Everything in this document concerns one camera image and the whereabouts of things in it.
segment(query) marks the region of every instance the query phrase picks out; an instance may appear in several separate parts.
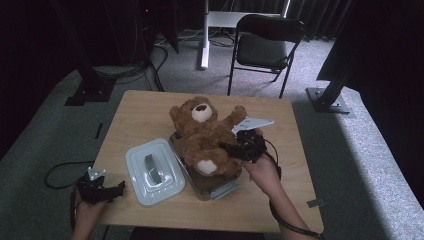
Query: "wooden table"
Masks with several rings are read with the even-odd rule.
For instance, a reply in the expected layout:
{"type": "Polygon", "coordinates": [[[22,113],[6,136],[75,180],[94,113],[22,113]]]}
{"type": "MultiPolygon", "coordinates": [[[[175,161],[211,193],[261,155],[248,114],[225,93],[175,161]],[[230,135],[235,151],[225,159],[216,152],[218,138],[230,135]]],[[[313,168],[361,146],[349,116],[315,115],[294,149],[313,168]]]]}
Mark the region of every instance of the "wooden table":
{"type": "MultiPolygon", "coordinates": [[[[106,187],[116,186],[125,180],[126,188],[123,197],[108,205],[100,223],[279,232],[278,224],[270,213],[267,196],[249,181],[246,171],[237,180],[239,188],[219,200],[199,200],[186,181],[181,193],[152,207],[144,207],[138,202],[128,173],[126,152],[157,138],[168,139],[175,131],[169,116],[170,108],[180,106],[195,95],[132,90],[125,93],[93,168],[107,170],[106,187]]],[[[219,119],[230,114],[236,105],[243,105],[250,117],[275,120],[275,124],[262,129],[264,137],[278,150],[283,186],[308,226],[322,232],[319,208],[307,205],[316,197],[291,103],[284,99],[203,96],[208,97],[217,108],[219,119]]]]}

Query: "chair backrest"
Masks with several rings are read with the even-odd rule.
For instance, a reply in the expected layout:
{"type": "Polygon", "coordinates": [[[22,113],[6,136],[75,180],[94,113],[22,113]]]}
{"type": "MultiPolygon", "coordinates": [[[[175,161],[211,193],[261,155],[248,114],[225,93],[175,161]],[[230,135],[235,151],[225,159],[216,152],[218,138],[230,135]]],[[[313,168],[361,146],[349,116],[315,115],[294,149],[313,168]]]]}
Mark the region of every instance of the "chair backrest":
{"type": "Polygon", "coordinates": [[[269,40],[299,43],[304,36],[303,26],[301,21],[295,19],[248,14],[239,20],[236,31],[252,33],[269,40]]]}

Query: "white container lid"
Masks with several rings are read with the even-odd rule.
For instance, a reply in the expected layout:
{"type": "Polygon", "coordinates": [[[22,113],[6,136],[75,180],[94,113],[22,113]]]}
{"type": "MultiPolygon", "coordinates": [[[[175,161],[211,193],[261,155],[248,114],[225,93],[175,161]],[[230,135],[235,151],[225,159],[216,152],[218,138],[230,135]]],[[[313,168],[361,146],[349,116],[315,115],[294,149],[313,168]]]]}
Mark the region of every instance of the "white container lid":
{"type": "Polygon", "coordinates": [[[183,190],[184,175],[165,139],[131,148],[125,158],[140,204],[151,206],[183,190]]]}

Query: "teddy bear ear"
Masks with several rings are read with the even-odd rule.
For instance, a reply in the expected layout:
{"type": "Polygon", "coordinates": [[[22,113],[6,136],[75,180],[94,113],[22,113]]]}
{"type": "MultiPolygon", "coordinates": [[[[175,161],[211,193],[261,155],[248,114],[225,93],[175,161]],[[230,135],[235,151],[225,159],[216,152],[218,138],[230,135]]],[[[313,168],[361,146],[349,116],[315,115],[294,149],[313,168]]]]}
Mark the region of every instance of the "teddy bear ear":
{"type": "Polygon", "coordinates": [[[171,116],[173,122],[177,121],[179,112],[180,108],[178,106],[173,106],[171,110],[169,110],[169,116],[171,116]]]}

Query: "teddy bear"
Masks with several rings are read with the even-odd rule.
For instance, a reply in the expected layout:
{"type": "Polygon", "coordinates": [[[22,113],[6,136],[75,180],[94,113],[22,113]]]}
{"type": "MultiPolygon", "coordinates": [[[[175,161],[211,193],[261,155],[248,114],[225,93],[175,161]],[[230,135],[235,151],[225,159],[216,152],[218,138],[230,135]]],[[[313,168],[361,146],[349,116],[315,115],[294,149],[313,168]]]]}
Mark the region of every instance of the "teddy bear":
{"type": "Polygon", "coordinates": [[[235,106],[230,115],[218,120],[218,111],[209,99],[195,96],[180,107],[173,106],[169,115],[175,129],[186,140],[182,157],[188,166],[204,176],[229,178],[240,173],[241,166],[220,143],[238,144],[231,129],[247,117],[243,106],[235,106]]]}

